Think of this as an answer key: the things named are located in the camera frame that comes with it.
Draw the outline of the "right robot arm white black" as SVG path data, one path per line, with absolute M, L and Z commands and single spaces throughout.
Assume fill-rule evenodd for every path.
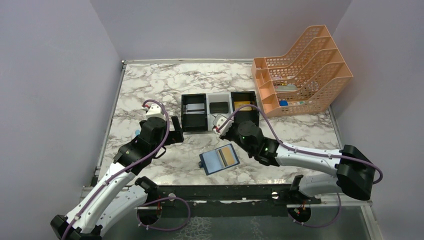
M 328 150 L 284 144 L 264 136 L 252 121 L 222 123 L 216 127 L 216 133 L 221 139 L 237 144 L 249 158 L 262 165 L 318 171 L 315 175 L 295 177 L 288 196 L 296 204 L 331 193 L 343 193 L 360 201 L 371 198 L 376 169 L 353 145 Z

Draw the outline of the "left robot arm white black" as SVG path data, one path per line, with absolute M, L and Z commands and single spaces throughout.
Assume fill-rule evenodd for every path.
M 140 205 L 160 198 L 158 185 L 137 177 L 165 146 L 182 143 L 177 116 L 150 116 L 140 122 L 140 133 L 122 145 L 113 163 L 89 194 L 66 215 L 56 215 L 50 225 L 60 240 L 100 240 L 118 220 Z

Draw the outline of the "gold credit card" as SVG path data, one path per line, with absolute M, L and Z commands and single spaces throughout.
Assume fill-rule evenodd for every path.
M 217 150 L 223 167 L 230 167 L 238 164 L 237 156 L 234 153 L 233 147 L 227 145 Z

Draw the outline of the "blue card holder wallet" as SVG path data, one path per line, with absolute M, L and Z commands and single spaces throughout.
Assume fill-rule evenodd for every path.
M 234 153 L 237 157 L 238 164 L 233 165 L 233 166 L 229 166 L 229 167 L 223 167 L 221 159 L 218 155 L 218 149 L 225 147 L 225 146 L 232 146 L 233 151 L 234 151 Z M 239 160 L 239 158 L 236 154 L 235 148 L 231 143 L 224 145 L 224 146 L 221 146 L 221 147 L 218 147 L 216 149 L 201 153 L 199 155 L 199 159 L 200 159 L 200 161 L 198 162 L 198 166 L 199 166 L 199 168 L 204 170 L 204 172 L 207 176 L 211 175 L 211 174 L 215 174 L 215 173 L 223 171 L 223 170 L 226 170 L 228 168 L 232 168 L 232 167 L 240 164 L 240 160 Z

